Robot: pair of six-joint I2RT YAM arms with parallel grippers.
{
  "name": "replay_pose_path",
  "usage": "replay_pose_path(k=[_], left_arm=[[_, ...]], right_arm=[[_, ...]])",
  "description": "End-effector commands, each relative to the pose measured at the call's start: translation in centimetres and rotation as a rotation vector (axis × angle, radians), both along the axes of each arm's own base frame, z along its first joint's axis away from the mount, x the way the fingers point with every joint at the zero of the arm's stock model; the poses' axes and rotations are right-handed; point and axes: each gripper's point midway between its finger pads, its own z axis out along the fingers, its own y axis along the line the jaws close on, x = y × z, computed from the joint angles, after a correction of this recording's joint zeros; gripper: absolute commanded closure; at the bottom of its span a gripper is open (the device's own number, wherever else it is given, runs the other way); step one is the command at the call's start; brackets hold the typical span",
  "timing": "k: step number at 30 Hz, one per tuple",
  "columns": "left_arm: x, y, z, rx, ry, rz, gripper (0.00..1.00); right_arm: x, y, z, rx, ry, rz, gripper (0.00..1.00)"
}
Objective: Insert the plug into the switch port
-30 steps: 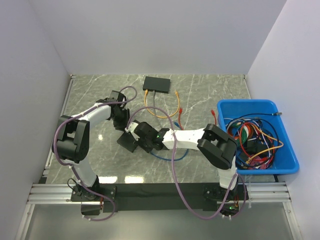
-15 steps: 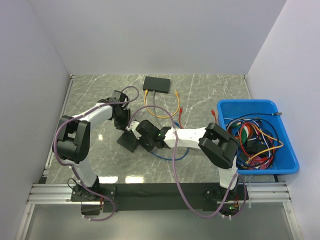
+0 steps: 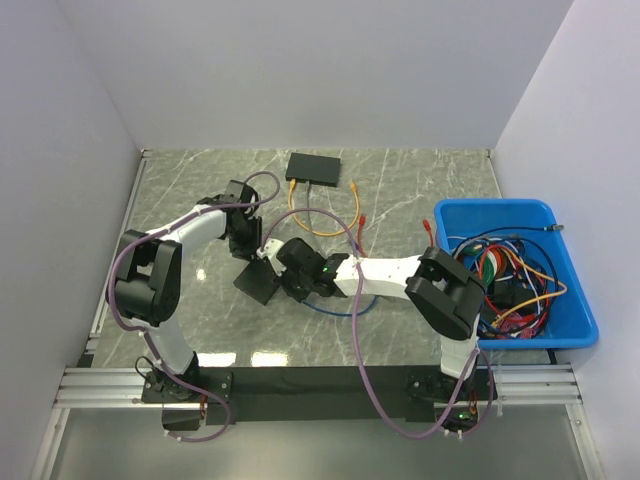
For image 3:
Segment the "black network switch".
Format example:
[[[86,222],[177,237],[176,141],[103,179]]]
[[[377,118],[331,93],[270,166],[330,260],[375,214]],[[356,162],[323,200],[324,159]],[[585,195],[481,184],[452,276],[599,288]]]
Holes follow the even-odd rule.
[[[287,181],[307,182],[313,185],[337,187],[341,172],[341,159],[314,154],[292,152],[285,171]]]
[[[279,277],[267,259],[249,262],[233,284],[261,305],[266,305],[280,287]]]

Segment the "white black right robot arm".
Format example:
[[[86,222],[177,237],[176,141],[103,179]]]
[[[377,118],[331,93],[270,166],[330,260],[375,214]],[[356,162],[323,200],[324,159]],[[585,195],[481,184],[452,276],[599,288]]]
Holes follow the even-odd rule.
[[[353,297],[357,293],[411,302],[440,336],[440,387],[452,399],[475,386],[467,364],[477,348],[477,327],[486,284],[444,250],[429,247],[406,258],[324,257],[304,240],[271,239],[263,255],[288,296]]]

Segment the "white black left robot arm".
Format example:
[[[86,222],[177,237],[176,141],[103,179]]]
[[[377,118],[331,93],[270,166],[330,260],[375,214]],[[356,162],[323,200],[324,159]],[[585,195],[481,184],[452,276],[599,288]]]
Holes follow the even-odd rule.
[[[205,197],[178,219],[147,232],[122,234],[109,274],[106,300],[119,326],[140,334],[152,359],[148,387],[187,402],[200,391],[197,354],[174,318],[181,297],[182,264],[188,254],[226,240],[234,258],[255,257],[262,232],[261,199],[245,182]]]

